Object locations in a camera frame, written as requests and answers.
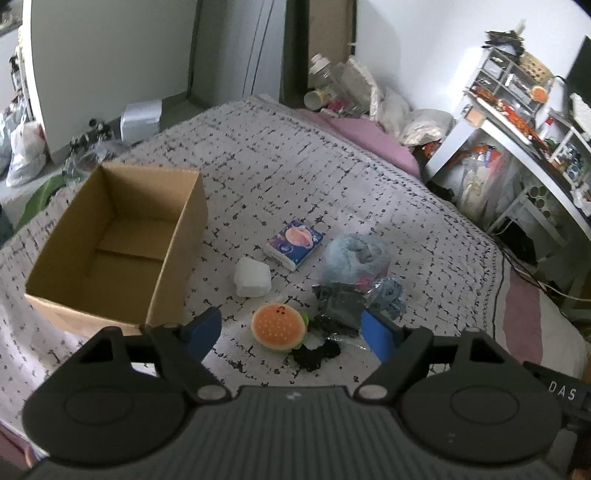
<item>power cord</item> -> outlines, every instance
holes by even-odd
[[[536,280],[529,272],[523,271],[520,268],[518,268],[518,267],[515,266],[514,260],[505,251],[505,248],[504,247],[502,247],[501,245],[499,245],[499,248],[501,249],[501,253],[503,254],[503,257],[506,258],[506,260],[510,263],[511,267],[519,274],[519,277],[522,280],[525,280],[530,285],[533,285],[534,287],[539,288],[541,291],[543,291],[546,294],[547,294],[546,289],[549,288],[550,290],[556,292],[558,295],[561,295],[562,297],[565,297],[565,298],[568,298],[568,299],[572,299],[572,300],[576,300],[576,301],[583,301],[583,302],[589,302],[589,303],[591,303],[591,299],[580,299],[578,297],[573,297],[572,295],[567,295],[566,293],[562,293],[560,290],[552,287],[551,285],[548,285],[547,283],[540,282],[539,280]]]
[[[511,226],[511,224],[514,222],[513,218],[509,219],[509,223],[507,223],[505,225],[505,228],[503,228],[503,230],[501,230],[500,232],[497,233],[491,233],[492,236],[499,236],[502,235],[503,233],[505,233],[507,231],[507,229]]]

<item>open cardboard box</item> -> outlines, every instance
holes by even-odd
[[[86,337],[105,326],[182,323],[207,225],[198,171],[104,164],[52,231],[25,284],[51,323]]]

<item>toy burger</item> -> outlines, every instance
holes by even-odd
[[[297,310],[281,303],[268,303],[252,316],[251,330],[260,344],[284,352],[302,343],[307,328]]]

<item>cardboard panel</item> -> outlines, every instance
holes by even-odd
[[[103,173],[96,170],[53,229],[25,284],[26,292],[70,306],[114,214]]]
[[[119,327],[124,335],[139,335],[138,325],[92,316],[88,313],[78,312],[74,309],[27,294],[25,294],[25,298],[36,311],[65,332],[71,332],[89,338],[97,334],[101,328],[115,326]]]
[[[355,0],[310,0],[308,59],[317,53],[333,64],[346,62],[351,55],[355,23]]]
[[[198,172],[101,166],[50,235],[25,295],[58,328],[83,336],[182,322],[206,224]]]
[[[177,222],[199,172],[121,164],[102,166],[119,217]]]
[[[200,175],[174,232],[171,248],[150,304],[148,325],[183,322],[187,282],[197,262],[197,253],[206,226],[207,201]]]
[[[161,261],[97,251],[74,307],[118,322],[143,324],[161,269]]]
[[[176,222],[117,218],[108,227],[97,249],[163,261]]]

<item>wicker basket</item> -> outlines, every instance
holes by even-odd
[[[544,86],[554,77],[550,69],[528,51],[521,57],[519,68],[531,76],[538,85]]]

